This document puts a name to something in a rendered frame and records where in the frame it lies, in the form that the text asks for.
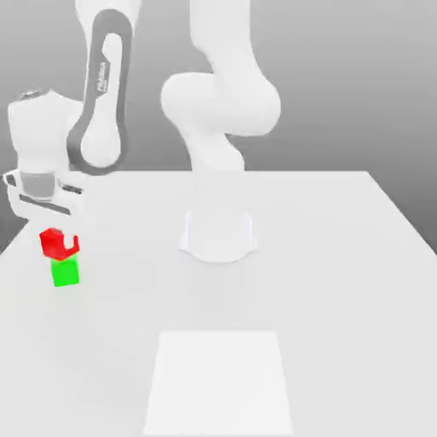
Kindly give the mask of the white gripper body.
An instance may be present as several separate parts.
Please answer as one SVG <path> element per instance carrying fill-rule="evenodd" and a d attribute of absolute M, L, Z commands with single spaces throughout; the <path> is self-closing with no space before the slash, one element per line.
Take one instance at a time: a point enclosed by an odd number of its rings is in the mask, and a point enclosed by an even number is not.
<path fill-rule="evenodd" d="M 49 227 L 76 227 L 84 212 L 84 193 L 57 188 L 50 201 L 36 201 L 13 186 L 7 188 L 14 214 L 33 224 Z"/>

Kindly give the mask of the small red cube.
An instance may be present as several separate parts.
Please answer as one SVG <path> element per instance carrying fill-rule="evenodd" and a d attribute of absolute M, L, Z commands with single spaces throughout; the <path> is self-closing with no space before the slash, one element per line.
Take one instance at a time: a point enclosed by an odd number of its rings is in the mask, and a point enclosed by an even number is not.
<path fill-rule="evenodd" d="M 64 233 L 57 228 L 48 228 L 39 234 L 44 256 L 57 261 L 63 261 L 79 252 L 79 238 L 73 237 L 73 245 L 66 248 Z"/>

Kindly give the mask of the small green cube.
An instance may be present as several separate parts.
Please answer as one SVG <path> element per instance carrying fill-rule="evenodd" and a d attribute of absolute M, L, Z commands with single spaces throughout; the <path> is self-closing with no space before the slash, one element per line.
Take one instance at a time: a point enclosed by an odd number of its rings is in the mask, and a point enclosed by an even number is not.
<path fill-rule="evenodd" d="M 79 263 L 76 255 L 64 260 L 51 260 L 51 275 L 55 287 L 64 287 L 80 282 Z"/>

